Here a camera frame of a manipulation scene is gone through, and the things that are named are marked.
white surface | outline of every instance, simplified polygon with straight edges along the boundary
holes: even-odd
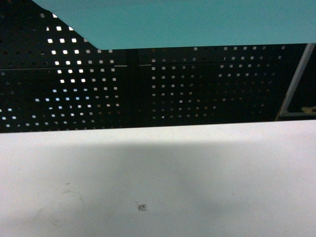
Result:
[[[0,236],[312,237],[315,145],[316,121],[0,134]]]

perforated metal panel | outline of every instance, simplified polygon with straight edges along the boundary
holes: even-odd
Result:
[[[305,44],[98,50],[0,3],[0,132],[273,121]]]

pegboard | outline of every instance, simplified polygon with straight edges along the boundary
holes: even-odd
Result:
[[[126,68],[0,72],[1,131],[130,127]]]
[[[0,3],[0,67],[126,65],[124,50],[98,50],[30,0]]]
[[[144,123],[268,121],[289,84],[287,67],[273,61],[143,66]]]
[[[139,49],[140,65],[290,60],[296,44]]]
[[[98,50],[0,2],[0,132],[273,121],[305,44]]]

metal bar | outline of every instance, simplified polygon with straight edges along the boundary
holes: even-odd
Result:
[[[301,77],[303,75],[303,72],[306,68],[306,65],[310,59],[310,56],[313,52],[313,49],[315,47],[315,43],[308,43],[306,45],[306,48],[305,48],[305,51],[302,55],[302,58],[298,64],[298,67],[295,71],[295,74],[293,76],[293,79],[292,79],[292,82],[287,90],[287,93],[285,95],[285,99],[284,99],[284,102],[283,102],[283,105],[280,109],[280,112],[279,112],[279,116],[282,117],[282,116],[285,116],[285,114],[289,114],[287,109],[288,109],[288,106],[290,105],[290,102],[293,98],[293,95],[294,95],[294,92],[297,88],[297,85],[298,83],[300,82],[301,80]]]

teal surface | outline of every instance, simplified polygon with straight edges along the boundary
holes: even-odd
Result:
[[[316,0],[34,0],[99,49],[316,42]]]

